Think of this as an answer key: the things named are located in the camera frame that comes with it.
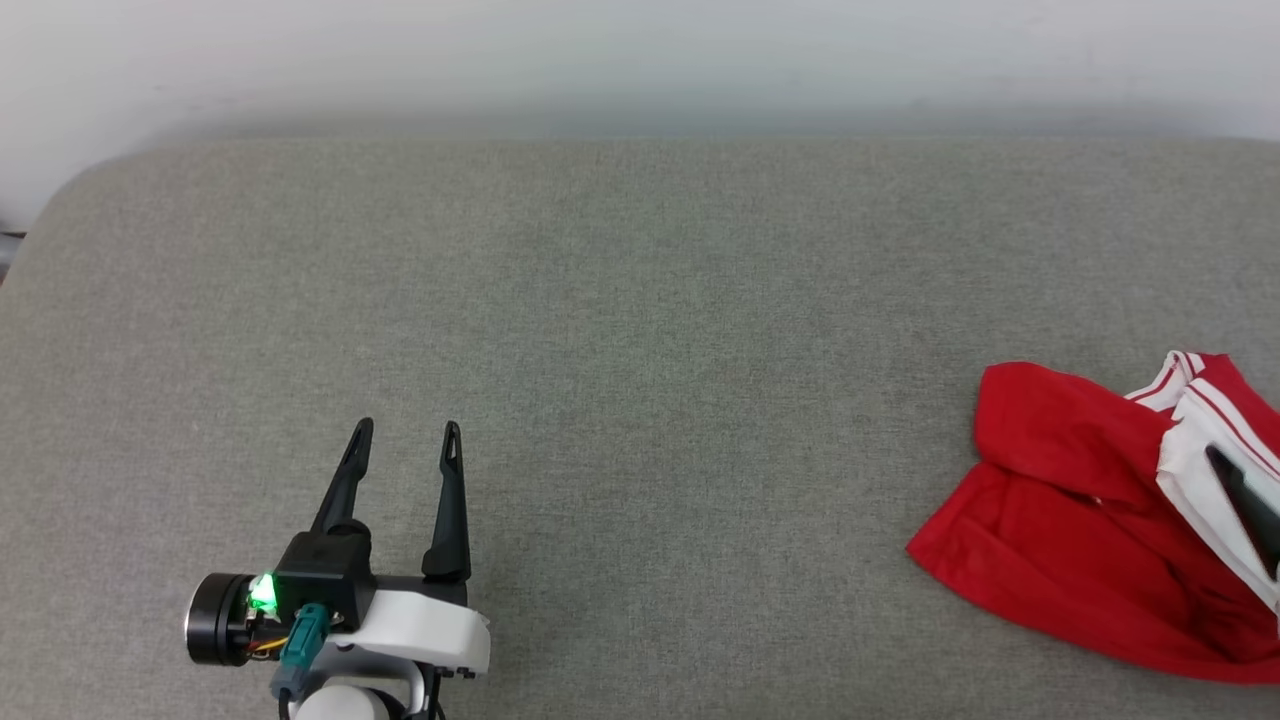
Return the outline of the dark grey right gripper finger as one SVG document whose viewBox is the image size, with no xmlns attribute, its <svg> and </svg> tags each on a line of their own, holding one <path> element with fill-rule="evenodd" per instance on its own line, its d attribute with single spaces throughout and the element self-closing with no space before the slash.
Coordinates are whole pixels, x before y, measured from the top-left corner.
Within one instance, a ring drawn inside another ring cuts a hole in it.
<svg viewBox="0 0 1280 720">
<path fill-rule="evenodd" d="M 1267 578 L 1277 580 L 1279 515 L 1252 489 L 1245 473 L 1219 447 L 1210 445 L 1204 455 L 1233 506 Z"/>
</svg>

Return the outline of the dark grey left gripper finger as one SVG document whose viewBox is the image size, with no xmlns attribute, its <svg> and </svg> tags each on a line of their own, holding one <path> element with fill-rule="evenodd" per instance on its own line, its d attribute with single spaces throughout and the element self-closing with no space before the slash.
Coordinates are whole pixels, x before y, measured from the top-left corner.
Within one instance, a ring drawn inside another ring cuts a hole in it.
<svg viewBox="0 0 1280 720">
<path fill-rule="evenodd" d="M 471 577 L 471 552 L 465 460 L 457 421 L 445 424 L 439 468 L 442 488 L 431 544 L 422 556 L 422 575 L 433 584 L 465 584 Z"/>
<path fill-rule="evenodd" d="M 371 418 L 362 418 L 357 421 L 316 511 L 310 527 L 311 532 L 330 534 L 338 528 L 355 525 L 355 501 L 358 484 L 369 470 L 374 429 L 375 424 Z"/>
</svg>

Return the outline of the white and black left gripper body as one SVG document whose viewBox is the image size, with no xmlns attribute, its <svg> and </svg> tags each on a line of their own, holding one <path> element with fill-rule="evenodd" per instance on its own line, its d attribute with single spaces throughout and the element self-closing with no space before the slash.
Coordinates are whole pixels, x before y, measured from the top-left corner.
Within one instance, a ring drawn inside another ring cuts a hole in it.
<svg viewBox="0 0 1280 720">
<path fill-rule="evenodd" d="M 426 592 L 407 577 L 380 577 L 380 585 L 355 630 L 330 620 L 305 619 L 296 630 L 283 584 L 271 571 L 214 573 L 195 592 L 184 635 L 196 664 L 242 666 L 275 662 L 276 683 L 319 683 L 334 676 L 426 675 L 472 678 L 492 661 L 489 621 L 463 605 Z"/>
</svg>

